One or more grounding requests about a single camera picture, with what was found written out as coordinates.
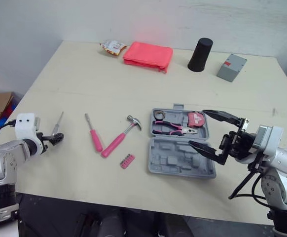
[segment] black cup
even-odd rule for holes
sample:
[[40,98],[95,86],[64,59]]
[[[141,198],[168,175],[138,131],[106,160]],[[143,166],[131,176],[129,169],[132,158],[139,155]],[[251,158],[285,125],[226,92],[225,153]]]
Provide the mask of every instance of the black cup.
[[209,38],[199,39],[194,50],[193,56],[189,61],[187,67],[193,72],[201,72],[205,68],[205,64],[211,51],[213,41]]

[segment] screwdriver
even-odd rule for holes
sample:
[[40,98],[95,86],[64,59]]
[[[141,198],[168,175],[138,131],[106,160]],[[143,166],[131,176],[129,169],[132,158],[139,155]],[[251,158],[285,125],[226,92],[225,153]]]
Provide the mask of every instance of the screwdriver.
[[84,114],[85,116],[85,119],[87,120],[88,124],[89,124],[89,127],[90,127],[90,133],[91,133],[91,136],[92,136],[92,140],[93,140],[93,144],[95,146],[95,149],[98,151],[98,152],[101,152],[103,150],[103,147],[101,145],[101,141],[98,137],[98,135],[96,134],[96,131],[95,129],[92,128],[92,125],[91,125],[91,122],[90,122],[90,117],[88,114]]
[[61,119],[63,118],[63,115],[64,115],[64,112],[61,113],[60,118],[58,119],[58,122],[56,123],[53,131],[51,132],[52,136],[55,135],[58,132],[59,124],[60,124]]

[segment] hammer handle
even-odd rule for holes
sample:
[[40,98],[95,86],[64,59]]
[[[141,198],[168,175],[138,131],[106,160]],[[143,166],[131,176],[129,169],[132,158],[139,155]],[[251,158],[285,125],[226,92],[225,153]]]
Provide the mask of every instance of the hammer handle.
[[118,137],[115,138],[115,140],[104,150],[102,151],[101,155],[104,158],[107,158],[112,151],[124,140],[125,133],[121,133],[118,135]]

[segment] pink hammer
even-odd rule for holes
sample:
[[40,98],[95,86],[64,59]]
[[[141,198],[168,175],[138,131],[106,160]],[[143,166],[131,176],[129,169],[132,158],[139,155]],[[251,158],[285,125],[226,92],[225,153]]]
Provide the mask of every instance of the pink hammer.
[[133,118],[131,115],[128,115],[127,120],[129,120],[132,124],[123,133],[119,134],[118,137],[116,137],[115,140],[104,151],[102,151],[101,155],[104,158],[108,157],[111,152],[114,151],[114,149],[124,140],[127,132],[129,132],[131,128],[138,126],[139,130],[142,129],[142,125],[137,118]]

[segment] gray tool case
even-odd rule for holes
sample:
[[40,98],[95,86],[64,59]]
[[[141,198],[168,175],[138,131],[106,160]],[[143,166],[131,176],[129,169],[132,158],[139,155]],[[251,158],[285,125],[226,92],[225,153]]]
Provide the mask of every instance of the gray tool case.
[[214,162],[194,150],[189,144],[189,140],[204,143],[208,146],[206,140],[209,137],[206,116],[205,124],[196,130],[197,134],[178,135],[164,135],[153,134],[153,130],[160,130],[163,132],[173,131],[172,128],[153,124],[155,118],[153,116],[155,111],[163,111],[165,117],[163,121],[171,123],[180,123],[187,127],[187,114],[194,111],[185,111],[184,105],[174,104],[174,109],[153,109],[151,113],[150,133],[152,139],[149,147],[149,163],[148,169],[152,173],[172,174],[186,177],[213,179],[216,177]]

